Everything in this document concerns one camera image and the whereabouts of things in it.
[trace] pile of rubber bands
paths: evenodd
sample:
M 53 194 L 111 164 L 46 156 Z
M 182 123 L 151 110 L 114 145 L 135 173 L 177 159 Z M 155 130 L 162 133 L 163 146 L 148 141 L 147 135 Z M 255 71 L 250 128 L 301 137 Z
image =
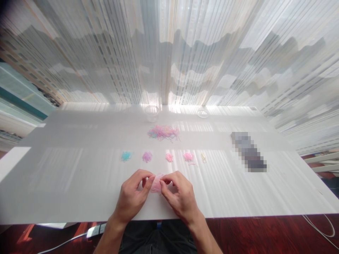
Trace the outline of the pile of rubber bands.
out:
M 157 138 L 159 141 L 164 139 L 168 139 L 172 142 L 175 138 L 176 140 L 180 140 L 179 138 L 179 129 L 172 129 L 171 126 L 168 125 L 156 125 L 154 128 L 150 129 L 147 135 L 150 138 Z

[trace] small plastic bowl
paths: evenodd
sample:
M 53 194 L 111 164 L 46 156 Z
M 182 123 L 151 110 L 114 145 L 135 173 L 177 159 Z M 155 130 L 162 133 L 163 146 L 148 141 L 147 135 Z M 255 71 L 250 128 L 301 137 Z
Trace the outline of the small plastic bowl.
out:
M 200 118 L 207 118 L 208 117 L 208 112 L 204 109 L 199 109 L 197 111 L 197 115 L 200 117 Z
M 156 122 L 158 120 L 159 108 L 154 105 L 147 106 L 145 108 L 145 114 L 149 122 Z

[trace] white cable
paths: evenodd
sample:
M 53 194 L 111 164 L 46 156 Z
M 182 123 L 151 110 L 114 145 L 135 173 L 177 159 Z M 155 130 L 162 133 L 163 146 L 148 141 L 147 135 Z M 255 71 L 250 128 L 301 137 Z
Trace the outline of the white cable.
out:
M 331 242 L 331 241 L 327 238 L 328 235 L 325 235 L 323 232 L 321 232 L 319 229 L 317 229 L 317 227 L 312 223 L 312 221 L 309 219 L 309 217 L 307 217 L 307 215 L 303 215 L 303 217 L 304 217 L 304 219 L 307 221 L 308 224 L 310 224 L 316 231 L 318 231 L 323 237 L 325 237 L 325 239 L 326 239 L 327 241 L 329 241 L 335 248 L 337 248 L 337 249 L 339 250 L 339 248 L 338 248 L 336 245 L 334 245 L 334 243 Z M 331 227 L 332 227 L 332 230 L 333 230 L 333 234 L 330 235 L 330 236 L 328 236 L 328 237 L 333 237 L 333 236 L 335 236 L 335 230 L 334 230 L 334 227 L 333 227 L 333 225 L 332 225 L 332 222 L 331 222 L 328 218 L 327 218 L 327 220 L 328 220 L 329 223 L 331 224 Z
M 54 247 L 53 249 L 45 250 L 45 251 L 43 251 L 43 252 L 39 252 L 38 254 L 43 254 L 43 253 L 46 253 L 46 252 L 50 252 L 50 251 L 52 251 L 52 250 L 55 250 L 55 249 L 59 248 L 60 246 L 64 245 L 65 243 L 68 243 L 68 242 L 70 242 L 70 241 L 73 241 L 74 239 L 79 238 L 79 237 L 84 236 L 84 235 L 87 235 L 87 233 L 83 233 L 83 234 L 81 234 L 81 235 L 75 236 L 75 237 L 73 237 L 72 239 L 69 239 L 68 241 L 66 241 L 66 242 L 64 242 L 64 243 L 62 243 L 62 244 L 60 244 L 59 246 Z

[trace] blurred rectangle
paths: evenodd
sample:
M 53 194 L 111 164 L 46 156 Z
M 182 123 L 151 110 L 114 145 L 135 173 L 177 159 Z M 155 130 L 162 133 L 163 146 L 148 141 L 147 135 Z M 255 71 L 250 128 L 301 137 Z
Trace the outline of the blurred rectangle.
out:
M 257 145 L 254 144 L 248 132 L 232 132 L 232 143 L 248 172 L 267 172 L 266 161 L 260 156 Z

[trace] dark pants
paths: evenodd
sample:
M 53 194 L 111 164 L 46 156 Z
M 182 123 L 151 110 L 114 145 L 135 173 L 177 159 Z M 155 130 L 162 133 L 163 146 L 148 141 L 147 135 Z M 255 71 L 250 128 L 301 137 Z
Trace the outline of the dark pants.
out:
M 131 221 L 124 232 L 120 254 L 197 253 L 190 231 L 182 220 Z

